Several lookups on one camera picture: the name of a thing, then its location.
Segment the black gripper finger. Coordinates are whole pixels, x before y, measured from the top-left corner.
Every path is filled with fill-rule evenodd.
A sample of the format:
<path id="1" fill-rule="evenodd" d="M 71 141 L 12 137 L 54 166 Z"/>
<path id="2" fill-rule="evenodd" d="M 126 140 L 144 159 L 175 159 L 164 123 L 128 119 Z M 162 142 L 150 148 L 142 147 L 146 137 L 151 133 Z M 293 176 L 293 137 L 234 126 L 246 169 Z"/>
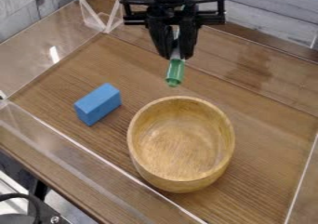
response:
<path id="1" fill-rule="evenodd" d="M 193 17 L 186 17 L 179 23 L 179 49 L 180 57 L 190 59 L 198 40 L 198 26 Z"/>
<path id="2" fill-rule="evenodd" d="M 148 30 L 159 55 L 170 59 L 174 43 L 172 27 L 158 18 L 148 18 Z"/>

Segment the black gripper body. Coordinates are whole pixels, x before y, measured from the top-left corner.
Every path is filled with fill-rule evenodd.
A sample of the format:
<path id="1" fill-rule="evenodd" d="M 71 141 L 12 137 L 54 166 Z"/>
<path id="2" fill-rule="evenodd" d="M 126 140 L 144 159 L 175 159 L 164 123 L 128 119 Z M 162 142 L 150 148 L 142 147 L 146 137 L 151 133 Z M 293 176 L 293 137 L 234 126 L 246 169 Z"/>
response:
<path id="1" fill-rule="evenodd" d="M 123 21 L 127 25 L 147 25 L 148 18 L 178 25 L 191 18 L 199 25 L 226 22 L 226 0 L 119 0 L 124 7 Z"/>

